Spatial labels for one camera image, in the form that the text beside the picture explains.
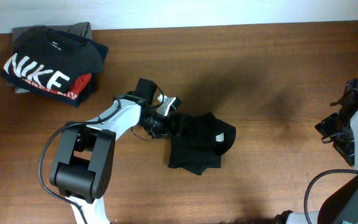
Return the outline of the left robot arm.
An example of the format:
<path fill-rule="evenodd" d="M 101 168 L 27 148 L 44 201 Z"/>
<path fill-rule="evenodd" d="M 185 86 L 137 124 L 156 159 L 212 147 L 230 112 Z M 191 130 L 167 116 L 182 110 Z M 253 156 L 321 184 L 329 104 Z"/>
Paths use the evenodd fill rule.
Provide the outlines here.
<path fill-rule="evenodd" d="M 176 110 L 179 97 L 151 98 L 125 93 L 99 116 L 83 122 L 69 122 L 60 128 L 60 136 L 50 183 L 55 194 L 70 204 L 77 223 L 109 223 L 104 207 L 112 172 L 116 141 L 134 126 L 142 126 L 153 138 L 168 134 L 168 116 Z"/>

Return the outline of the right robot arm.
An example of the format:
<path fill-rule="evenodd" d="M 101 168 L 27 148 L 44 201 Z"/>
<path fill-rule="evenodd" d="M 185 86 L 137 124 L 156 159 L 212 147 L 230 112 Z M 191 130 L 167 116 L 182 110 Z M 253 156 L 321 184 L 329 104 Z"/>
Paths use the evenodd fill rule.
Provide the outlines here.
<path fill-rule="evenodd" d="M 332 169 L 318 174 L 308 184 L 303 199 L 303 212 L 291 210 L 276 215 L 272 223 L 358 223 L 358 78 L 348 80 L 343 95 L 332 106 L 340 105 L 315 129 L 321 141 L 333 148 L 349 165 L 349 169 Z M 330 174 L 351 174 L 352 179 L 328 197 L 316 212 L 308 210 L 311 188 L 320 178 Z"/>

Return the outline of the black t-shirt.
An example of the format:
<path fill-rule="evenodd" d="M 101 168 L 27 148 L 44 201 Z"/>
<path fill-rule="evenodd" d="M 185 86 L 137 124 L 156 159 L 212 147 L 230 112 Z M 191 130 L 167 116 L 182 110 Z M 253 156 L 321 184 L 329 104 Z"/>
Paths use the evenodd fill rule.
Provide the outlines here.
<path fill-rule="evenodd" d="M 168 167 L 202 175 L 221 167 L 221 159 L 233 146 L 237 129 L 208 112 L 201 116 L 170 117 L 171 150 Z"/>

